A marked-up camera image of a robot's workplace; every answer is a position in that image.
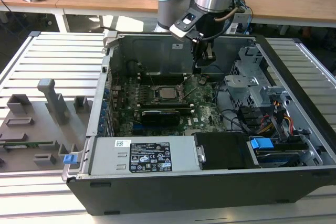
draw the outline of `warning label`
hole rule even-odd
[[[169,143],[131,144],[130,172],[153,173],[173,170]]]

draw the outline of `blue latch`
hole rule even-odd
[[[76,165],[78,154],[67,154],[64,156],[63,164],[65,165]]]
[[[261,137],[250,141],[253,149],[273,149],[274,145],[270,138]]]

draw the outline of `table leg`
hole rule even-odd
[[[6,16],[6,13],[5,12],[0,12],[0,20],[2,23],[8,23],[8,18]]]
[[[280,30],[280,35],[285,35],[289,26],[283,25],[281,30]]]
[[[69,33],[70,29],[67,16],[65,14],[55,14],[55,17],[60,33]]]

